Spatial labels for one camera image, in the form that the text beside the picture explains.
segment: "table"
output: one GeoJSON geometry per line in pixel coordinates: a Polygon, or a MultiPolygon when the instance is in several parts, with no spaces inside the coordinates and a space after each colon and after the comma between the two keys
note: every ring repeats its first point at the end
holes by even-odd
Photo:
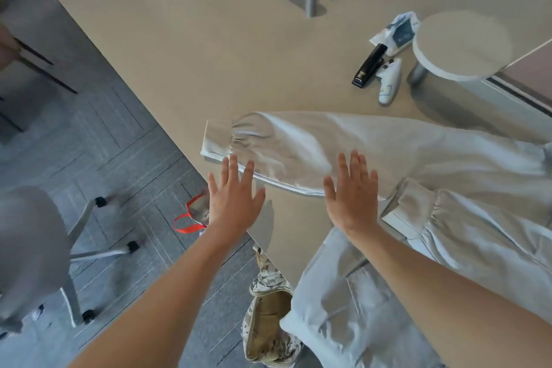
{"type": "Polygon", "coordinates": [[[407,81],[418,86],[425,72],[454,81],[482,80],[512,61],[508,31],[476,12],[446,11],[424,19],[412,41],[416,66],[407,81]]]}
{"type": "MultiPolygon", "coordinates": [[[[473,116],[462,111],[477,102],[450,81],[428,85],[442,109],[448,106],[440,99],[454,93],[452,112],[413,99],[406,83],[389,108],[378,105],[379,83],[363,90],[350,84],[373,49],[369,38],[399,13],[495,16],[512,36],[514,57],[552,35],[551,0],[519,0],[515,9],[512,0],[320,0],[325,12],[313,19],[287,0],[59,1],[203,176],[218,169],[199,154],[209,118],[255,110],[473,116]]],[[[414,66],[410,49],[400,57],[403,71],[414,66]]],[[[268,187],[250,233],[296,284],[330,229],[320,198],[268,187]]]]}

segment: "table leg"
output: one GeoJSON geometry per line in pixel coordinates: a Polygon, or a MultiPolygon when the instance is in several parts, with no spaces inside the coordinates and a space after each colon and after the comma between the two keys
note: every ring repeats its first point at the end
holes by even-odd
{"type": "Polygon", "coordinates": [[[416,62],[416,65],[410,71],[406,81],[410,87],[416,87],[424,80],[427,74],[428,70],[419,62],[416,62]]]}

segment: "hand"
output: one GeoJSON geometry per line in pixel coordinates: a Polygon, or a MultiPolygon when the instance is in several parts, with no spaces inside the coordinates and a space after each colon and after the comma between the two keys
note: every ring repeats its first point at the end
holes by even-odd
{"type": "Polygon", "coordinates": [[[377,227],[377,172],[368,174],[366,157],[353,150],[350,172],[345,155],[338,156],[337,192],[330,176],[324,178],[326,209],[332,222],[349,237],[377,227]]]}
{"type": "Polygon", "coordinates": [[[255,163],[247,162],[241,181],[238,178],[238,159],[235,154],[223,159],[220,186],[209,172],[209,228],[220,231],[217,237],[236,242],[253,225],[265,201],[265,189],[251,196],[255,163]]]}

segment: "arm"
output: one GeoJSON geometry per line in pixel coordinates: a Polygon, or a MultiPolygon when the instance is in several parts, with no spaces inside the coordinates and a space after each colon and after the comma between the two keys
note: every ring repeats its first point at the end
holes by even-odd
{"type": "Polygon", "coordinates": [[[70,368],[178,365],[213,278],[263,206],[264,189],[251,196],[253,168],[248,162],[239,181],[236,156],[225,158],[220,188],[209,174],[209,227],[204,234],[70,368]]]}
{"type": "Polygon", "coordinates": [[[339,156],[333,223],[368,258],[451,368],[550,366],[552,325],[402,244],[377,225],[377,172],[355,150],[339,156]]]}

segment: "chair caster wheel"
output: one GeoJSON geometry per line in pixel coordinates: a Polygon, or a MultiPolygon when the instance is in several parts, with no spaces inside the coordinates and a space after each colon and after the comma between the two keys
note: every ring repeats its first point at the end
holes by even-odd
{"type": "Polygon", "coordinates": [[[107,200],[102,196],[97,197],[95,199],[95,201],[96,201],[96,206],[98,208],[102,208],[102,207],[105,207],[107,205],[107,200]]]}
{"type": "Polygon", "coordinates": [[[136,243],[134,240],[129,241],[126,245],[129,248],[129,253],[130,254],[134,253],[135,251],[137,251],[140,248],[140,245],[138,243],[136,243]]]}
{"type": "Polygon", "coordinates": [[[92,322],[98,315],[96,314],[96,311],[94,310],[86,310],[84,313],[82,313],[82,321],[85,324],[89,324],[92,322]]]}

